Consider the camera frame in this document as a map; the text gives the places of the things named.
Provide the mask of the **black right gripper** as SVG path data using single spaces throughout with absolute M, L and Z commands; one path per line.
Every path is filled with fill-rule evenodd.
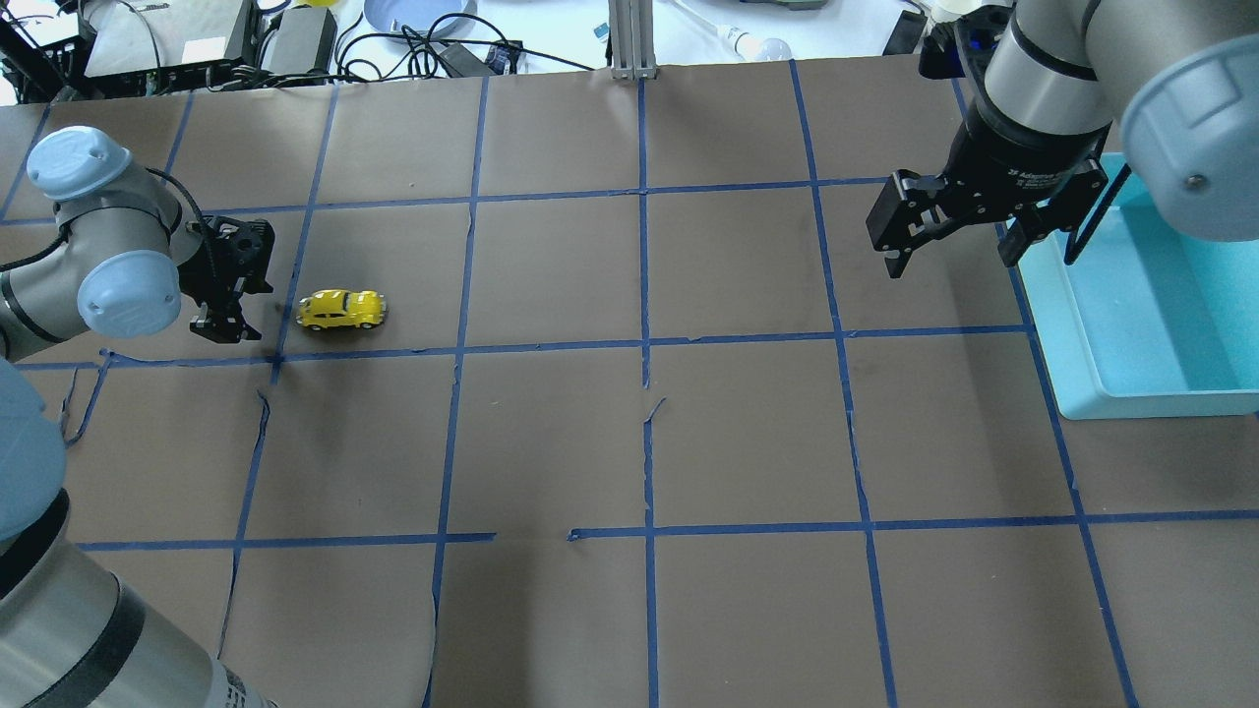
M 1110 125 L 1089 134 L 1040 134 L 1016 123 L 987 103 L 972 103 L 949 149 L 940 174 L 891 173 L 869 210 L 865 227 L 872 249 L 884 256 L 891 278 L 905 272 L 917 249 L 963 227 L 1007 218 L 998 239 L 1003 267 L 1016 267 L 1035 243 L 1053 231 L 1070 231 L 1078 199 L 1049 199 L 1109 134 Z M 1031 205 L 1035 202 L 1042 205 Z

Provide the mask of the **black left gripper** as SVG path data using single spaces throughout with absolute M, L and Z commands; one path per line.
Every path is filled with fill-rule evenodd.
M 238 304 L 244 295 L 271 294 L 269 257 L 274 228 L 269 220 L 240 220 L 203 215 L 188 220 L 183 234 L 193 239 L 193 254 L 178 265 L 183 294 L 199 304 L 189 331 L 219 344 L 261 341 Z

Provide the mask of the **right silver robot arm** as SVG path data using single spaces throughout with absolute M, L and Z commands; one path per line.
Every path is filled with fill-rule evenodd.
M 1131 178 L 1183 236 L 1256 238 L 1254 1 L 1012 1 L 953 13 L 919 72 L 973 94 L 940 173 L 898 170 L 869 210 L 890 277 L 1003 220 L 1015 267 L 1053 232 L 1074 265 Z

